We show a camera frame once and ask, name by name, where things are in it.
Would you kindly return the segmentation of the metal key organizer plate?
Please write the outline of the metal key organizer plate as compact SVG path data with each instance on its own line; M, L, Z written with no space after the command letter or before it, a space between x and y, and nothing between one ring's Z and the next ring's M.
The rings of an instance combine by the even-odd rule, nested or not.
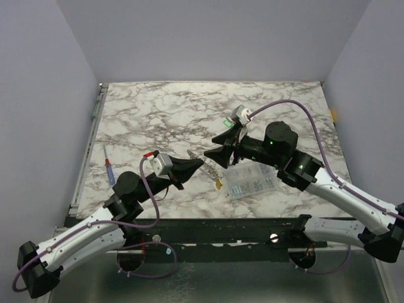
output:
M205 160L203 160L199 155L195 154L191 150L187 150L187 154L189 155L190 159L192 160L202 160L203 164L199 168L200 171L202 171L204 174L206 174L210 179L217 181L220 180L220 175L218 173L218 170L214 168L214 166L208 164Z

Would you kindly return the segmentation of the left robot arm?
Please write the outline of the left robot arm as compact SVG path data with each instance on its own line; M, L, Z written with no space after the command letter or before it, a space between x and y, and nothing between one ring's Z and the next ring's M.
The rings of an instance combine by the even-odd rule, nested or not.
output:
M13 291L20 292L17 281L21 278L25 284L22 290L33 299L39 298L59 284L63 272L88 258L112 249L136 247L138 231L158 224L157 220L148 225L134 222L143 212L141 203L151 200L156 208L156 194L170 186L182 190L204 164L200 158L179 159L158 151L145 154L140 163L146 160L151 162L153 173L123 172L112 188L113 195L87 219L47 241L21 245Z

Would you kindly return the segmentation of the yellow tagged key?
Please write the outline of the yellow tagged key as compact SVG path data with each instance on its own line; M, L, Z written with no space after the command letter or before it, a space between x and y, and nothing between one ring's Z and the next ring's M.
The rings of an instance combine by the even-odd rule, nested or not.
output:
M217 179L216 181L215 181L215 187L216 187L216 189L217 190L221 190L221 188L222 188L222 182L220 181L220 179Z

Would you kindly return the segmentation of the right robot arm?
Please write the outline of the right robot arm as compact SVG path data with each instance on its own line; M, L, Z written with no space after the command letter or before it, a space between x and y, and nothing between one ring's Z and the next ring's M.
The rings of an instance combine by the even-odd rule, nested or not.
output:
M403 244L403 206L378 199L328 171L324 162L297 149L298 135L284 122L267 125L263 140L247 135L235 124L214 137L217 148L204 155L223 168L248 159L274 167L286 185L320 197L353 220L311 217L290 231L291 242L304 247L314 241L330 241L363 248L387 263L398 259Z

